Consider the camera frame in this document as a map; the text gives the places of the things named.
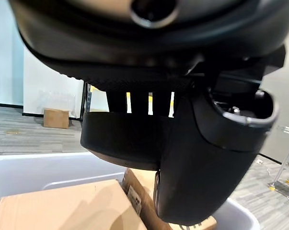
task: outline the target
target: circular opening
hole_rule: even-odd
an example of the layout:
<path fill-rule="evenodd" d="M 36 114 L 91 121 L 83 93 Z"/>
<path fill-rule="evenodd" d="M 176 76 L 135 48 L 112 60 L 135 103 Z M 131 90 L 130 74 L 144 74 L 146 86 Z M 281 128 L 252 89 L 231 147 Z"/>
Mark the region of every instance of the circular opening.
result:
<path fill-rule="evenodd" d="M 176 13 L 176 0 L 134 0 L 131 18 L 143 27 L 160 28 L 171 23 Z"/>

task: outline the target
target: black baseboard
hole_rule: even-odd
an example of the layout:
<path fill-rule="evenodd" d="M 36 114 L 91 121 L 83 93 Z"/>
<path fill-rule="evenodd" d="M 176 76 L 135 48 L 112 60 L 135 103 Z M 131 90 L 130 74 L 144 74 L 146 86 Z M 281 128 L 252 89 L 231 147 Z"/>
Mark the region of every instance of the black baseboard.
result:
<path fill-rule="evenodd" d="M 29 114 L 29 113 L 22 113 L 22 116 L 34 116 L 34 117 L 43 117 L 43 114 Z M 79 121 L 79 118 L 69 117 L 69 120 Z"/>
<path fill-rule="evenodd" d="M 1 103 L 0 103 L 0 107 L 23 109 L 23 106 L 22 106 L 22 105 L 17 105 L 17 104 L 1 104 Z"/>
<path fill-rule="evenodd" d="M 271 157 L 268 157 L 268 156 L 266 156 L 266 155 L 264 155 L 264 154 L 259 154 L 259 155 L 261 155 L 262 157 L 266 157 L 267 159 L 269 159 L 269 160 L 271 160 L 271 161 L 273 161 L 273 162 L 275 162 L 275 163 L 278 163 L 278 164 L 282 164 L 282 162 L 279 162 L 279 161 L 277 161 L 277 160 L 275 160 L 275 159 L 273 159 L 273 158 L 271 158 Z"/>

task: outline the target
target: label on box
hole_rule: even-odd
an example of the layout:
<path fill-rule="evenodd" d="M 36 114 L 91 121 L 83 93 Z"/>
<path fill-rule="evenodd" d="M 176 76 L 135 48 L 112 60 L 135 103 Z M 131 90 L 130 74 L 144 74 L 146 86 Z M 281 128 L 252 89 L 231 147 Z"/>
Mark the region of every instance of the label on box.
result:
<path fill-rule="evenodd" d="M 129 186 L 128 194 L 127 194 L 128 199 L 130 200 L 132 206 L 134 207 L 135 211 L 137 212 L 138 215 L 140 215 L 141 211 L 141 198 L 136 193 L 134 188 L 132 186 Z"/>

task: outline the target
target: black plastic panel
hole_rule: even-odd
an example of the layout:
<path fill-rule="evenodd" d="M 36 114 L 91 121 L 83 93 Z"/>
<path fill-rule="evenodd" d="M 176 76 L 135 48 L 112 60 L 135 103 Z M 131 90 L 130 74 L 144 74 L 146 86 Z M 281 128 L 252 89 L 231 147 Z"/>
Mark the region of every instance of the black plastic panel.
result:
<path fill-rule="evenodd" d="M 219 148 L 259 152 L 279 113 L 271 96 L 265 93 L 265 97 L 250 101 L 252 114 L 270 113 L 265 119 L 257 119 L 224 112 L 200 95 L 192 101 L 197 128 L 207 142 Z"/>
<path fill-rule="evenodd" d="M 179 56 L 190 49 L 230 57 L 261 56 L 277 49 L 289 31 L 289 0 L 248 0 L 208 21 L 156 31 L 94 18 L 58 0 L 10 3 L 29 46 L 60 60 L 166 66 L 163 60 L 180 63 Z"/>
<path fill-rule="evenodd" d="M 258 153 L 230 151 L 208 143 L 192 110 L 192 103 L 182 97 L 155 188 L 158 216 L 187 226 L 202 222 L 225 202 Z"/>
<path fill-rule="evenodd" d="M 84 80 L 101 91 L 180 92 L 186 90 L 191 82 L 189 77 L 171 78 L 171 75 L 163 68 L 123 67 L 120 65 L 57 60 L 38 54 L 25 41 L 24 43 L 33 55 L 45 65 L 61 74 Z"/>
<path fill-rule="evenodd" d="M 81 145 L 105 161 L 158 170 L 173 119 L 126 113 L 85 113 Z"/>

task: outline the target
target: cardboard box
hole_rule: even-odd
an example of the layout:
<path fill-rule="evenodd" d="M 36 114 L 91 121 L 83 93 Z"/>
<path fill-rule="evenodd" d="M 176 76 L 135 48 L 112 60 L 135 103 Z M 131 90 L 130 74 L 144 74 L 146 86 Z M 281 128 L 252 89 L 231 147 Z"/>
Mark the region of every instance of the cardboard box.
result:
<path fill-rule="evenodd" d="M 58 109 L 44 109 L 44 127 L 68 128 L 69 112 Z"/>
<path fill-rule="evenodd" d="M 155 171 L 127 168 L 122 184 L 127 197 L 148 230 L 214 230 L 216 228 L 217 222 L 213 217 L 189 227 L 163 222 L 157 216 L 153 202 L 155 173 Z"/>
<path fill-rule="evenodd" d="M 146 230 L 116 180 L 0 199 L 0 230 Z"/>

